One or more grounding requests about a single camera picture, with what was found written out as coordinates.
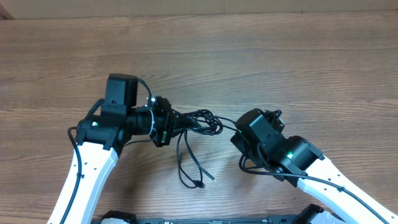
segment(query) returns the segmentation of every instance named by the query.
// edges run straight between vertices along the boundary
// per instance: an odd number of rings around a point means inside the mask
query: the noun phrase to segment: wooden table
[[[398,12],[115,17],[0,21],[0,223],[49,218],[73,154],[67,128],[104,96],[109,73],[143,78],[181,112],[238,119],[281,109],[286,136],[310,140],[398,213]],[[205,178],[204,190],[180,183],[176,140],[125,148],[95,217],[258,217],[322,205],[241,172],[232,135],[189,134],[218,181]],[[198,176],[188,156],[183,166]]]

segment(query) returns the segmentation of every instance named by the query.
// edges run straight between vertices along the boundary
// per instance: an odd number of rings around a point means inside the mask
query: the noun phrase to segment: cable plug
[[[204,188],[206,187],[206,185],[205,185],[202,181],[200,181],[200,180],[193,180],[192,183],[193,183],[195,186],[197,186],[197,187],[199,187],[199,188],[201,188],[201,189],[204,189]]]

